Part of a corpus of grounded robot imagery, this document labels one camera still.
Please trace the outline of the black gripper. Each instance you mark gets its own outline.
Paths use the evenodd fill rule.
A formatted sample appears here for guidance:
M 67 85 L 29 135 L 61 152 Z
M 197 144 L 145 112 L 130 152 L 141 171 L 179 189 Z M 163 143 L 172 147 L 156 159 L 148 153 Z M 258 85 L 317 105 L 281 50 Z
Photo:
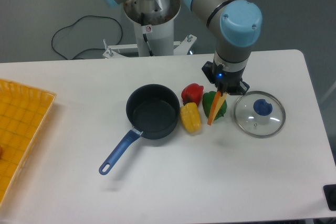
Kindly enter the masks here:
M 202 71 L 209 80 L 214 84 L 217 91 L 221 91 L 221 96 L 227 95 L 245 95 L 249 90 L 249 85 L 243 81 L 245 68 L 236 72 L 224 70 L 223 65 L 216 65 L 215 62 L 207 61 L 202 66 Z

